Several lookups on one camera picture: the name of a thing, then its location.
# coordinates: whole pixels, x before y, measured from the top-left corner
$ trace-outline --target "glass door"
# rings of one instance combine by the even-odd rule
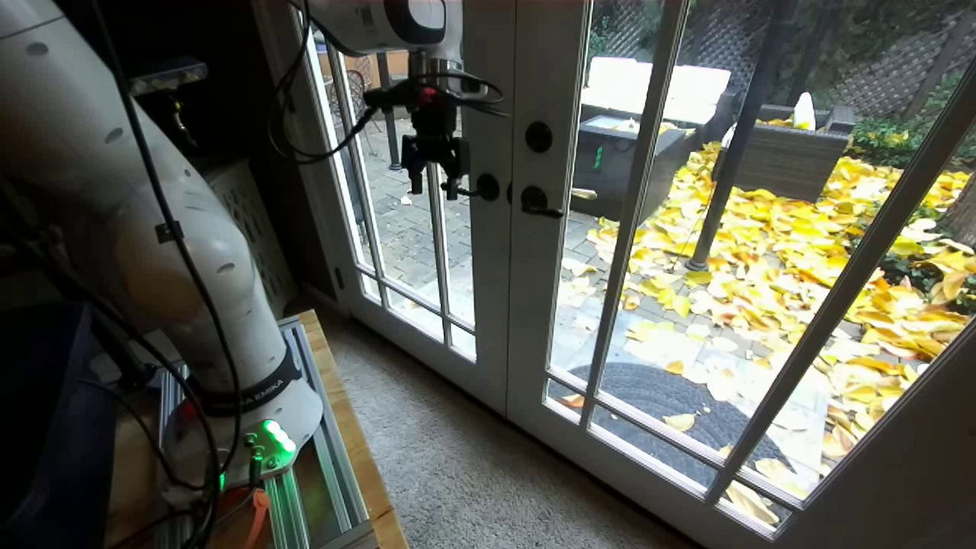
[[[498,7],[518,22],[510,419],[706,545],[965,526],[915,465],[974,479],[974,406],[931,407],[976,345],[976,256],[940,223],[974,180],[951,154],[974,58],[893,169],[849,148],[849,109],[805,128],[768,102],[789,4]],[[702,44],[730,22],[737,58]]]
[[[275,72],[288,72],[304,44],[290,82],[290,114],[281,140],[290,148],[334,148],[367,114],[362,92],[387,87],[409,75],[409,51],[349,58],[301,13],[288,4],[252,4]],[[476,148],[480,118],[465,125]],[[505,276],[489,261],[489,250],[505,232],[489,232],[503,215],[501,201],[460,195],[448,201],[443,170],[427,169],[424,192],[412,195],[399,169],[399,137],[414,134],[405,114],[378,114],[341,151],[328,160],[301,160],[301,180],[317,214],[320,241],[335,264],[341,304],[433,366],[483,402],[503,407],[503,354],[491,354],[491,317],[503,315]]]

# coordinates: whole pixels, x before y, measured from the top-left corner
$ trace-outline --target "tree trunk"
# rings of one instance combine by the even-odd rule
[[[950,237],[976,248],[976,174],[971,178],[965,192],[951,201],[951,208],[940,220],[940,230],[950,232]]]

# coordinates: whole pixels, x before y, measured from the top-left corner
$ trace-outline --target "green light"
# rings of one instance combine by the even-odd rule
[[[264,421],[257,431],[249,431],[246,444],[264,469],[284,469],[300,457],[300,444],[281,431],[277,421]]]

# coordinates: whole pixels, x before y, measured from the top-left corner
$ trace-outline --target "french door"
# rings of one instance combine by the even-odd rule
[[[590,51],[586,0],[503,7],[518,22],[515,55],[493,58],[515,94],[505,414],[706,545],[974,540],[976,406],[957,380],[976,378],[976,329],[875,264],[922,232],[922,256],[976,264],[917,215],[974,178],[943,160],[974,132],[976,63],[915,164],[841,158],[815,201],[736,190],[694,264],[724,174],[706,118],[732,79],[681,63],[694,4],[631,4],[648,58]]]
[[[271,70],[288,72],[304,34],[301,13],[264,0],[252,0],[252,13]],[[404,79],[405,63],[405,51],[349,58],[309,26],[304,70],[290,87],[294,147],[334,148],[362,117],[362,92]],[[503,407],[505,264],[489,261],[489,253],[505,250],[510,210],[468,195],[448,201],[435,169],[412,195],[399,169],[404,134],[412,134],[404,114],[378,114],[339,154],[301,164],[335,301],[485,406]],[[480,147],[491,132],[476,118],[465,134],[476,148],[472,174],[503,158]]]
[[[974,540],[976,329],[875,271],[913,237],[940,282],[976,264],[913,215],[971,178],[940,169],[974,102],[950,100],[907,170],[841,158],[818,201],[736,190],[689,267],[724,158],[706,125],[732,79],[681,63],[689,7],[656,4],[648,58],[599,58],[590,0],[468,4],[468,70],[505,92],[503,118],[465,117],[468,185],[503,192],[405,195],[382,169],[398,118],[304,169],[349,310],[706,545]],[[281,70],[297,23],[267,19]],[[373,79],[320,51],[294,117],[310,147]]]

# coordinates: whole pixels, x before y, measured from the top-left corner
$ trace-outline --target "beige carpet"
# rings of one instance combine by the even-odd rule
[[[322,327],[412,545],[694,545],[384,339]]]

